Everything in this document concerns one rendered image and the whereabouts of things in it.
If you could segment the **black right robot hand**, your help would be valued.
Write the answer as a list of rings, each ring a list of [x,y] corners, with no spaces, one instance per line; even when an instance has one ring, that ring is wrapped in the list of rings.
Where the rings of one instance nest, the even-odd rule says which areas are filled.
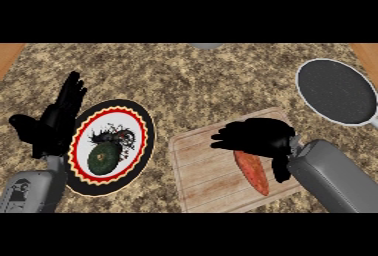
[[[294,128],[272,118],[249,118],[230,123],[212,136],[213,148],[240,150],[249,154],[272,158],[275,179],[280,183],[292,178],[289,156],[290,139],[296,137]]]

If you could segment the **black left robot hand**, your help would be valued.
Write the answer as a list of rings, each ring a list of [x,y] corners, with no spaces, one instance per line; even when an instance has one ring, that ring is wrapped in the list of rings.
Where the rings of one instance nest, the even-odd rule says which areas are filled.
[[[24,114],[9,118],[18,137],[33,145],[32,157],[63,156],[72,145],[76,117],[88,92],[80,73],[73,71],[63,85],[57,102],[51,104],[39,120]]]

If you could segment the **orange sweet potato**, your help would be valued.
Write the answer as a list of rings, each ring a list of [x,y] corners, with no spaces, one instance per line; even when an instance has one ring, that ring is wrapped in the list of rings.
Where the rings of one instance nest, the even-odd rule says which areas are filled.
[[[258,155],[249,154],[244,151],[234,152],[237,165],[243,171],[249,183],[263,195],[269,195],[269,181],[262,165],[261,157]]]

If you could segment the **pale wooden cutting board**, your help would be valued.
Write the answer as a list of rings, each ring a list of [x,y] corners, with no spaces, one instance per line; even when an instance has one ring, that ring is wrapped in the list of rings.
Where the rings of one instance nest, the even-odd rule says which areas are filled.
[[[256,191],[238,168],[234,153],[210,147],[210,137],[227,124],[228,121],[224,121],[170,139],[181,207],[187,213],[243,213],[303,190],[296,178],[284,183],[277,182],[272,160],[262,157],[269,195],[263,196]]]

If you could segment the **dark grey frying pan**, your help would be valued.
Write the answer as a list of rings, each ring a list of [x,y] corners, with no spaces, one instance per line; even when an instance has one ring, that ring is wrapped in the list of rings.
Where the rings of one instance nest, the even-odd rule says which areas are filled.
[[[331,122],[378,130],[378,92],[362,73],[343,62],[317,58],[296,74],[299,94],[312,110]]]

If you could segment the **black rimmed patterned plate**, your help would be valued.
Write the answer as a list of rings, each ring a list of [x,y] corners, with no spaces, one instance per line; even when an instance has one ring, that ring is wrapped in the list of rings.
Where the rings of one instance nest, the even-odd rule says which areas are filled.
[[[76,120],[69,188],[89,197],[119,192],[142,174],[154,143],[154,121],[141,104],[117,99],[95,105]]]

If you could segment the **dark green avocado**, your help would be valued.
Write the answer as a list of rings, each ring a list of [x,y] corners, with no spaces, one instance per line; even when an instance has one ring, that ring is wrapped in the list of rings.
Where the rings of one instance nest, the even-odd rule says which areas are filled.
[[[91,151],[88,167],[95,175],[107,175],[113,172],[120,161],[120,150],[114,143],[101,143]]]

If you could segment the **grey rounded object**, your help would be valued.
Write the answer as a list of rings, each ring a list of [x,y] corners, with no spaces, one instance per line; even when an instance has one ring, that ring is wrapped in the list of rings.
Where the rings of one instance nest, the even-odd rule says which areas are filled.
[[[210,50],[219,48],[224,43],[190,43],[190,45],[198,49]]]

